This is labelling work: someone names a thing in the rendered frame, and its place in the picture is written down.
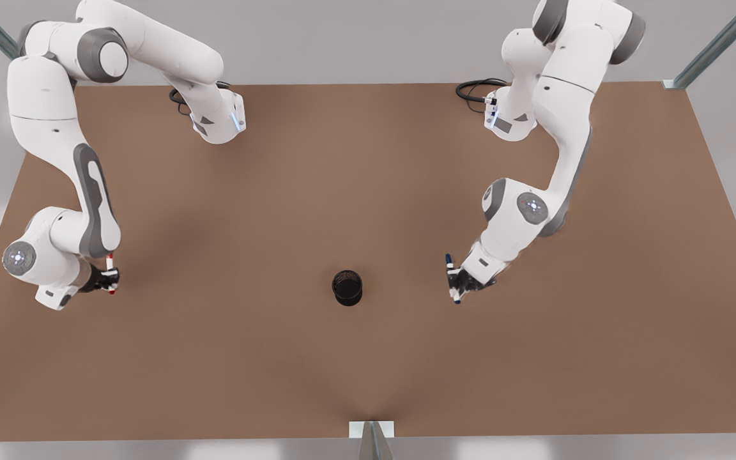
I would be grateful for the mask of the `black mesh pen holder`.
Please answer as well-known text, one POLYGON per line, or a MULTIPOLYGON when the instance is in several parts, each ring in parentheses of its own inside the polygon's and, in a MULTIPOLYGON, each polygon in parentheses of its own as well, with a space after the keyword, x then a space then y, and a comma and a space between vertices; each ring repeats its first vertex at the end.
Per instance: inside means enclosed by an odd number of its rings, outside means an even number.
POLYGON ((344 269, 332 280, 335 299, 344 306, 354 306, 362 299, 362 278, 353 270, 344 269))

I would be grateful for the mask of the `blue and white pen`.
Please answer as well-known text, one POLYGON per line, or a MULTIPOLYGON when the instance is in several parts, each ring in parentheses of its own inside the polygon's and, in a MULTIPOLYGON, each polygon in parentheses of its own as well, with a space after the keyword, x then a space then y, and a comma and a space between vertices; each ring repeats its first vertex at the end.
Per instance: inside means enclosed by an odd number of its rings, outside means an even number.
POLYGON ((459 305, 461 303, 461 293, 459 293, 459 281, 458 275, 461 268, 456 268, 452 261, 452 256, 446 254, 446 274, 448 280, 449 295, 452 297, 452 301, 459 305))

